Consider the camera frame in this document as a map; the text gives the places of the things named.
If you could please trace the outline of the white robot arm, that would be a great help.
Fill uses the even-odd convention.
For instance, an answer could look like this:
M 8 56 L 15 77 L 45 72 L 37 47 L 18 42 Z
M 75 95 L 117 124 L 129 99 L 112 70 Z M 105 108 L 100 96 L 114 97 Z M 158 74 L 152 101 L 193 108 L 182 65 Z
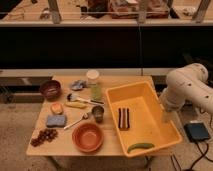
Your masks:
M 166 75 L 167 87 L 159 100 L 163 106 L 162 120 L 169 122 L 172 114 L 179 111 L 186 100 L 213 114 L 213 88 L 206 84 L 208 70 L 200 63 L 192 63 L 174 69 Z

